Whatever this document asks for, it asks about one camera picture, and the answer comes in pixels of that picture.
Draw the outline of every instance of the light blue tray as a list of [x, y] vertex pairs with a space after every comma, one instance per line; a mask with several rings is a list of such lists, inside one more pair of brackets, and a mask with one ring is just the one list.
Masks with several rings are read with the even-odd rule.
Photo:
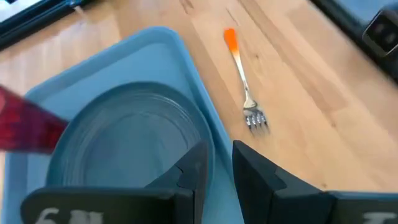
[[[232, 173], [232, 144], [181, 38], [165, 27], [140, 31], [33, 88], [26, 98], [71, 120], [96, 96], [121, 84], [161, 82], [181, 91], [207, 119], [216, 147], [203, 223], [243, 223]], [[21, 224], [24, 197], [43, 187], [50, 156], [6, 155], [1, 223]]]

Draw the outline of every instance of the red object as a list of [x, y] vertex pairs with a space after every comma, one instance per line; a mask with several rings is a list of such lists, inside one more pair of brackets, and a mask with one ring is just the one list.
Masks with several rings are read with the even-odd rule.
[[51, 154], [67, 124], [0, 86], [0, 149]]

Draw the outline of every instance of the metal fork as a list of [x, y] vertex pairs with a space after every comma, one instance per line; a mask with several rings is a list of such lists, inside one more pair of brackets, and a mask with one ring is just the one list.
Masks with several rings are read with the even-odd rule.
[[239, 54], [238, 42], [236, 41], [235, 30], [232, 28], [225, 30], [224, 40], [227, 43], [228, 48], [232, 53], [232, 56], [234, 57], [236, 66], [239, 70], [239, 74], [243, 82], [244, 93], [246, 95], [246, 100], [244, 101], [243, 104], [243, 115], [246, 120], [246, 124], [249, 127], [249, 129], [261, 128], [262, 125], [264, 125], [268, 129], [267, 118], [263, 110], [250, 95], [248, 82], [246, 81], [246, 76], [244, 75], [241, 56]]

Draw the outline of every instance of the black object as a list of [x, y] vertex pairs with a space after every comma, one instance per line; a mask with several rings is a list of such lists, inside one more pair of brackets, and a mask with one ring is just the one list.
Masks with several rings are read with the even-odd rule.
[[[363, 22], [355, 18], [348, 10], [339, 4], [336, 0], [311, 0], [319, 9], [322, 10], [354, 43], [371, 58], [381, 69], [383, 69], [391, 78], [398, 82], [398, 56], [392, 50], [395, 46], [396, 40], [389, 34], [397, 31], [396, 16], [397, 4], [391, 4], [382, 8], [371, 21]], [[373, 22], [378, 22], [379, 19], [384, 20], [383, 23], [389, 27], [387, 31], [379, 37], [372, 36], [371, 32]], [[391, 44], [386, 43], [386, 40], [391, 38]]]
[[200, 224], [208, 149], [200, 142], [143, 189], [44, 188], [22, 203], [25, 224]]
[[394, 53], [398, 46], [398, 5], [379, 11], [364, 31], [363, 40], [378, 56]]
[[398, 194], [322, 192], [241, 141], [233, 172], [245, 224], [398, 223]]
[[41, 0], [0, 22], [0, 50], [72, 13], [91, 0]]

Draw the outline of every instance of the wooden countertop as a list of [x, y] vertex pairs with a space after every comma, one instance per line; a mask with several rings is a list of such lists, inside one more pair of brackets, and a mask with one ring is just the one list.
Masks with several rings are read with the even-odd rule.
[[[182, 36], [231, 139], [321, 189], [398, 191], [397, 85], [306, 0], [98, 1], [0, 52], [0, 83], [23, 94], [150, 26]], [[245, 125], [226, 27], [270, 135]]]

